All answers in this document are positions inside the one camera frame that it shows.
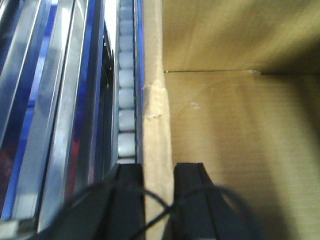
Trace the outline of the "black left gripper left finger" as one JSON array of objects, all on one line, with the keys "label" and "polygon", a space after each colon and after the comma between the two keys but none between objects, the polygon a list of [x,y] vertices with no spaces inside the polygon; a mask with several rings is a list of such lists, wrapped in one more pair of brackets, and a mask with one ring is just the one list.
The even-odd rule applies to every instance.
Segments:
[{"label": "black left gripper left finger", "polygon": [[69,200],[39,240],[128,240],[145,223],[143,170],[116,164],[101,182]]}]

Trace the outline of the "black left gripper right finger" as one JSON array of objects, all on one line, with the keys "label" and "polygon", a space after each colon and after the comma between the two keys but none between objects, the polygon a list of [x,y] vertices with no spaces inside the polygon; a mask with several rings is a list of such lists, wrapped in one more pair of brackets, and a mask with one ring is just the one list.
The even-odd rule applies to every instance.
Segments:
[{"label": "black left gripper right finger", "polygon": [[202,163],[177,163],[174,168],[174,199],[181,200],[175,209],[178,221],[170,217],[164,240],[248,240],[250,231],[227,204],[221,192],[200,190],[212,187]]}]

